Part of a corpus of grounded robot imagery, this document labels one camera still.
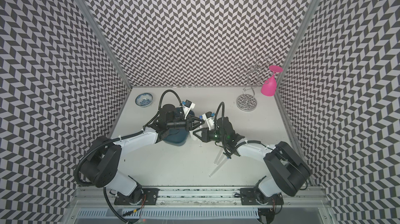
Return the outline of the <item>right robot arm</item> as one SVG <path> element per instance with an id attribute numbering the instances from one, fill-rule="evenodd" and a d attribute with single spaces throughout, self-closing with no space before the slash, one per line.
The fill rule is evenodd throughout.
<path id="1" fill-rule="evenodd" d="M 282 193 L 294 197 L 303 189 L 304 184 L 308 185 L 311 169 L 286 142 L 267 145 L 261 141 L 248 140 L 234 131 L 227 117 L 218 119 L 212 127 L 192 130 L 191 135 L 203 143 L 221 144 L 220 156 L 225 156 L 225 159 L 217 165 L 217 168 L 234 155 L 265 163 L 270 175 L 261 178 L 251 193 L 242 194 L 255 204 L 281 204 Z"/>

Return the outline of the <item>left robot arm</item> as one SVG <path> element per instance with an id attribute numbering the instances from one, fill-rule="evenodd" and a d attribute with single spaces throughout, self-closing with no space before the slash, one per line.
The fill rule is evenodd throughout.
<path id="1" fill-rule="evenodd" d="M 180 107 L 165 104 L 141 131 L 115 139 L 97 138 L 74 170 L 76 183 L 114 190 L 129 204 L 138 204 L 143 199 L 142 186 L 120 170 L 120 163 L 137 150 L 163 141 L 175 130 L 190 132 L 200 127 L 204 120 L 194 115 L 194 107 L 191 101 L 182 102 Z"/>

